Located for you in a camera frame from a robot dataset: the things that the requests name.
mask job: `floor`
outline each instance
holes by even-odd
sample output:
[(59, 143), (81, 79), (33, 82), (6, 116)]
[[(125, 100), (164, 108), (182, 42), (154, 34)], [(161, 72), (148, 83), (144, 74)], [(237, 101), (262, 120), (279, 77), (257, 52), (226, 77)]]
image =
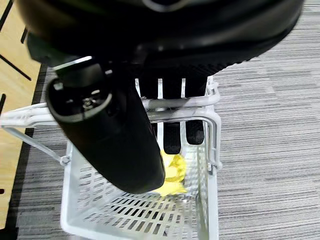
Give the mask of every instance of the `floor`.
[[(44, 101), (38, 82), (34, 101)], [(320, 239), (320, 3), (307, 0), (295, 30), (250, 62), (217, 73), (222, 118), (220, 240)], [(55, 127), (38, 141), (64, 154)], [(23, 145), (8, 222), (19, 238), (75, 239), (60, 228), (63, 168)]]

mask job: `yellow sponge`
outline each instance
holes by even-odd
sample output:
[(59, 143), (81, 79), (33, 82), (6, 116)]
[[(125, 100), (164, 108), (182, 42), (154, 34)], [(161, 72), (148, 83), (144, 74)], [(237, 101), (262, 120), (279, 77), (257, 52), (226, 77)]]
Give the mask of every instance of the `yellow sponge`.
[(181, 183), (187, 171), (187, 164), (183, 156), (180, 154), (168, 155), (161, 151), (163, 164), (165, 168), (165, 180), (163, 185), (153, 192), (159, 193), (161, 196), (186, 193), (184, 185)]

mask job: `gray carpet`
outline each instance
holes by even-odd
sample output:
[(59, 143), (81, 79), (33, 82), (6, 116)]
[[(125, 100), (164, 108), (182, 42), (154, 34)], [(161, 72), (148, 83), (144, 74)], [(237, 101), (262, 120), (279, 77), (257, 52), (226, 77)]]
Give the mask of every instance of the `gray carpet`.
[[(43, 102), (47, 73), (35, 101)], [(218, 173), (221, 240), (320, 239), (320, 3), (308, 0), (295, 30), (262, 56), (215, 75), (221, 101)], [(55, 127), (33, 137), (59, 154)], [(59, 223), (63, 168), (23, 145), (8, 221), (19, 239), (70, 238)]]

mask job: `white metal rod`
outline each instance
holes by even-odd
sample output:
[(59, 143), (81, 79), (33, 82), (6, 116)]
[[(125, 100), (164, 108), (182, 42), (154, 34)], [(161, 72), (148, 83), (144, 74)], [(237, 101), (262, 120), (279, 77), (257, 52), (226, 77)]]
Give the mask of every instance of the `white metal rod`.
[(37, 104), (30, 105), (30, 106), (20, 107), (20, 108), (8, 111), (7, 113), (17, 112), (17, 111), (22, 111), (22, 110), (28, 110), (28, 109), (35, 109), (35, 108), (45, 108), (45, 107), (47, 107), (47, 103), (46, 102), (42, 102), (42, 103), (37, 103)]
[(60, 157), (58, 154), (56, 154), (54, 151), (52, 151), (50, 148), (46, 147), (45, 145), (37, 142), (36, 140), (34, 140), (32, 137), (29, 137), (28, 135), (18, 131), (15, 128), (12, 127), (5, 127), (4, 128), (5, 131), (7, 131), (8, 133), (16, 136), (17, 138), (21, 139), (22, 141), (24, 141), (25, 143), (39, 149), (40, 151), (48, 154), (50, 157), (54, 158), (55, 160), (57, 160), (58, 162), (61, 162), (62, 157)]

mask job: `white plastic basket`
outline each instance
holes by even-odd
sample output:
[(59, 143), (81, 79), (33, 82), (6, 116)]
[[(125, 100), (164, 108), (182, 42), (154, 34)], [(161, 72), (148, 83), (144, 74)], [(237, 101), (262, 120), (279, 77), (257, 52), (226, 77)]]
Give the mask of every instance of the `white plastic basket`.
[(149, 118), (152, 122), (208, 122), (204, 124), (205, 141), (198, 146), (187, 143), (185, 125), (181, 124), (181, 154), (187, 162), (184, 185), (188, 193), (161, 197), (152, 192), (123, 192), (68, 144), (70, 163), (65, 167), (60, 221), (64, 231), (95, 240), (218, 239), (219, 116), (194, 108), (155, 112)]

